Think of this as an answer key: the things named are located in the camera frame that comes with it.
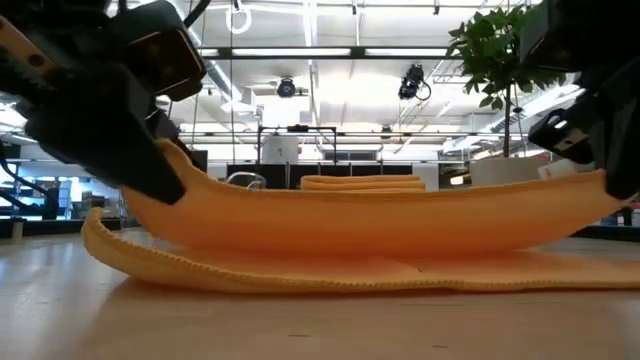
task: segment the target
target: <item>black cable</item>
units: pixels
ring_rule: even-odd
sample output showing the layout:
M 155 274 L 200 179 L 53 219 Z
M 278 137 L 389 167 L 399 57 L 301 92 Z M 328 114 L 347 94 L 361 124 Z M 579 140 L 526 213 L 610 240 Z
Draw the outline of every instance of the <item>black cable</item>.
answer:
M 431 98 L 431 86 L 429 86 L 429 84 L 427 84 L 426 82 L 423 82 L 424 86 L 422 87 L 423 89 L 426 87 L 427 89 L 429 89 L 429 96 L 427 96 L 426 98 L 420 98 L 418 96 L 418 94 L 416 93 L 416 99 L 420 100 L 420 101 L 427 101 Z
M 196 22 L 196 20 L 198 20 L 200 15 L 202 15 L 207 10 L 207 7 L 209 6 L 210 3 L 211 3 L 211 0 L 200 0 L 200 2 L 198 3 L 198 5 L 196 5 L 193 11 L 191 11 L 189 15 L 187 15 L 187 17 L 184 18 L 184 21 L 182 22 L 184 26 L 187 29 L 190 28 L 191 25 L 193 25 L 193 23 Z

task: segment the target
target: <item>orange towel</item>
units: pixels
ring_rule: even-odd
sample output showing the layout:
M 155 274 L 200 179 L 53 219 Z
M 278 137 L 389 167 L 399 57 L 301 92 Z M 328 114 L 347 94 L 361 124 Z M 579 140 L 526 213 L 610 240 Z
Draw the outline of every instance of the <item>orange towel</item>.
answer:
M 425 191 L 425 184 L 414 175 L 377 175 L 377 176 L 304 176 L 300 183 L 302 191 L 331 192 L 393 192 L 390 189 L 411 189 L 401 192 Z
M 102 227 L 98 210 L 83 228 L 96 258 L 147 281 L 264 293 L 640 287 L 638 262 L 519 251 L 620 207 L 602 172 L 446 193 L 248 192 L 210 180 L 171 143 L 159 146 L 187 188 L 183 199 L 123 194 L 147 230 L 183 250 L 127 243 Z

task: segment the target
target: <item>potted plant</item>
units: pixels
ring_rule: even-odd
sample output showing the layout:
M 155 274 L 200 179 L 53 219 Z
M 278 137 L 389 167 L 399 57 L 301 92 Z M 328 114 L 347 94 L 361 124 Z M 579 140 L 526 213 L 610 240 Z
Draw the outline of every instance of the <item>potted plant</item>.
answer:
M 463 62 L 462 75 L 471 76 L 465 85 L 466 93 L 482 92 L 487 96 L 480 101 L 480 107 L 505 110 L 505 158 L 509 157 L 509 119 L 515 87 L 531 93 L 534 84 L 544 90 L 566 81 L 563 73 L 526 69 L 521 65 L 520 32 L 529 14 L 522 6 L 510 11 L 498 8 L 487 15 L 477 12 L 466 24 L 463 22 L 449 31 L 453 39 L 447 56 L 457 50 Z

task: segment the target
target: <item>cable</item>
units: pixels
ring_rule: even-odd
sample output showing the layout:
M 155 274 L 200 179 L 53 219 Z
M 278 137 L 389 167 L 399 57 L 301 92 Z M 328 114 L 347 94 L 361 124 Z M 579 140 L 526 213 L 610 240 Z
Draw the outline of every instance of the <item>cable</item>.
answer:
M 200 15 L 202 15 L 207 10 L 207 6 L 209 6 L 210 3 L 211 3 L 211 0 L 200 0 L 200 2 L 198 2 L 198 5 L 196 5 L 193 11 L 189 12 L 189 15 L 187 15 L 187 17 L 184 18 L 184 21 L 182 22 L 184 26 L 187 29 L 190 28 L 191 25 L 193 25 L 193 23 L 196 22 L 196 20 L 198 20 Z
M 234 14 L 239 14 L 239 13 L 243 13 L 245 15 L 245 21 L 244 21 L 244 25 L 242 25 L 239 28 L 235 28 L 233 27 L 233 15 Z M 246 32 L 247 30 L 249 30 L 249 27 L 251 27 L 251 24 L 253 23 L 253 17 L 251 15 L 251 10 L 249 9 L 241 9 L 241 10 L 235 10 L 232 11 L 231 9 L 227 10 L 227 29 L 229 29 L 229 32 L 231 32 L 232 34 L 242 34 L 244 32 Z
M 429 86 L 429 84 L 427 84 L 425 81 L 422 82 L 424 84 L 424 86 L 422 87 L 423 89 L 426 87 L 427 89 L 429 89 L 429 96 L 427 96 L 426 98 L 421 98 L 418 96 L 418 94 L 416 94 L 416 99 L 420 100 L 420 101 L 427 101 L 431 98 L 431 86 Z
M 520 109 L 520 111 L 518 111 L 516 116 L 518 117 L 518 127 L 520 128 L 520 140 L 524 144 L 523 154 L 524 154 L 524 157 L 527 157 L 527 150 L 528 150 L 527 142 L 529 140 L 528 139 L 525 140 L 524 136 L 522 136 L 522 122 L 521 122 L 522 118 L 520 117 L 520 114 L 522 114 L 522 108 L 520 108 L 520 104 L 518 103 L 518 88 L 516 84 L 513 84 L 513 95 L 516 98 L 516 109 Z

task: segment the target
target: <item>table surface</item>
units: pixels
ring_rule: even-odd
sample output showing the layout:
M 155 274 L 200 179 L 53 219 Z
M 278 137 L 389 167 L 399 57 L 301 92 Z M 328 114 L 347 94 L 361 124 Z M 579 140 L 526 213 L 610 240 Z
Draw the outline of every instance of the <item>table surface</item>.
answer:
M 612 241 L 545 250 L 640 259 Z M 78 236 L 42 237 L 0 245 L 0 359 L 640 359 L 640 292 L 192 292 L 127 279 Z

